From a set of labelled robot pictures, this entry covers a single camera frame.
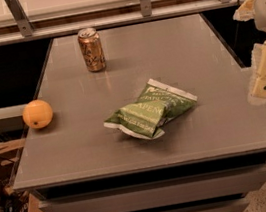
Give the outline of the green jalapeno chip bag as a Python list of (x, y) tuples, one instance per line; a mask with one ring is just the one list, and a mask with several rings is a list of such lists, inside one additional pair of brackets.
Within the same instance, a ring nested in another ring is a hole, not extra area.
[(157, 139), (165, 133), (161, 126), (190, 110), (197, 99), (192, 93), (149, 79), (136, 102), (119, 108), (103, 124), (138, 139)]

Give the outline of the gold soda can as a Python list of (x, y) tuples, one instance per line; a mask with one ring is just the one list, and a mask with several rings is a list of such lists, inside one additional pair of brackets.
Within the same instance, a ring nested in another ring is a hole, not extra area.
[(85, 65), (90, 72), (103, 71), (106, 68), (101, 39), (96, 29), (87, 27), (78, 32), (77, 41), (81, 48)]

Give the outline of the grey drawer cabinet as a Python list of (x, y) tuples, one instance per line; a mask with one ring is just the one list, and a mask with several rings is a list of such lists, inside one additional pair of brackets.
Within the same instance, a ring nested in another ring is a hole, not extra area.
[(14, 186), (43, 212), (242, 212), (266, 183), (266, 105), (249, 72), (198, 15), (100, 35), (108, 66), (89, 72), (77, 39), (50, 48)]

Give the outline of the orange fruit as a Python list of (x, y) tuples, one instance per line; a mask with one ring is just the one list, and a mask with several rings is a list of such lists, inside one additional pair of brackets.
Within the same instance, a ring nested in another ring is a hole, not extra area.
[(46, 101), (32, 100), (23, 109), (22, 118), (28, 127), (41, 129), (51, 123), (53, 110)]

